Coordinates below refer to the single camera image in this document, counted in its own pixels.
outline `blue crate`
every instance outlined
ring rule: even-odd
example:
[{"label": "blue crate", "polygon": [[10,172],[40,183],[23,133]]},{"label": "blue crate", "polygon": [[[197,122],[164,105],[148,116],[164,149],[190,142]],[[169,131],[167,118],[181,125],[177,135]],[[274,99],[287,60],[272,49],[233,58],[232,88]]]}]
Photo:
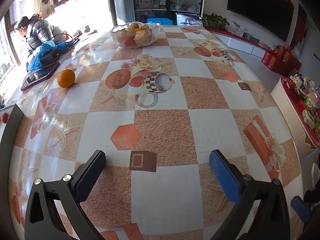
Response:
[{"label": "blue crate", "polygon": [[161,23],[162,25],[173,25],[172,20],[168,18],[148,18],[147,23]]}]

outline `black jacket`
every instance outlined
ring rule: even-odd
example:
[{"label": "black jacket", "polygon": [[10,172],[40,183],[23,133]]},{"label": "black jacket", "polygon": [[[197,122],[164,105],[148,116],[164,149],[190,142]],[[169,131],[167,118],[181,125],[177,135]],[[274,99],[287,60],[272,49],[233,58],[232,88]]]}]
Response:
[{"label": "black jacket", "polygon": [[27,34],[25,36],[26,42],[29,47],[29,55],[32,54],[37,47],[41,46],[42,43],[53,40],[56,44],[66,40],[66,35],[58,35],[63,31],[57,27],[49,24],[47,21],[37,15],[31,18],[31,22],[27,28]]}]

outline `shelf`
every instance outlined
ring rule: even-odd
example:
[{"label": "shelf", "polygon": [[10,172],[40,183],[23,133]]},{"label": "shelf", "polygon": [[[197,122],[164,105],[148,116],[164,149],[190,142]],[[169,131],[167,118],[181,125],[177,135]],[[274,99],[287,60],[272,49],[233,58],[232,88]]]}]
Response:
[{"label": "shelf", "polygon": [[185,13],[192,13],[192,14],[198,14],[199,15],[199,13],[194,13],[194,12],[190,12],[190,11],[183,11],[183,10],[172,10],[172,9],[170,9],[170,11],[173,11],[173,12],[185,12]]},{"label": "shelf", "polygon": [[166,11],[167,9],[136,9],[137,12],[139,11]]}]

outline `red apple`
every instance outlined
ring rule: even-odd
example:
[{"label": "red apple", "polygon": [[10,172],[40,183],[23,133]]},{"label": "red apple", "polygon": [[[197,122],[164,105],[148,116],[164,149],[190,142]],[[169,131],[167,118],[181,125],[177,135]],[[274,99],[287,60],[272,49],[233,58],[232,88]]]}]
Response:
[{"label": "red apple", "polygon": [[3,123],[7,123],[8,118],[9,118],[9,115],[8,115],[8,114],[3,114],[3,115],[2,115],[2,122],[3,122]]},{"label": "red apple", "polygon": [[123,40],[122,40],[122,45],[127,47],[127,46],[131,46],[133,45],[134,43],[134,39],[133,37],[125,37]]}]

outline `red tray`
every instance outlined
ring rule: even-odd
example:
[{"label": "red tray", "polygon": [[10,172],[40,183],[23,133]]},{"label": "red tray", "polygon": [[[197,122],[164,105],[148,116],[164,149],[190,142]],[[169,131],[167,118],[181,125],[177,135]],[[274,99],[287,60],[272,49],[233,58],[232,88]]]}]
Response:
[{"label": "red tray", "polygon": [[287,93],[294,109],[296,110],[298,116],[301,119],[301,122],[304,125],[305,130],[308,132],[308,137],[316,147],[320,147],[320,140],[316,136],[315,130],[311,129],[307,124],[305,124],[302,116],[302,111],[306,109],[306,106],[303,103],[303,100],[301,97],[294,95],[289,88],[287,87],[286,81],[289,83],[292,83],[290,78],[281,78],[281,83],[284,88],[284,91]]}]

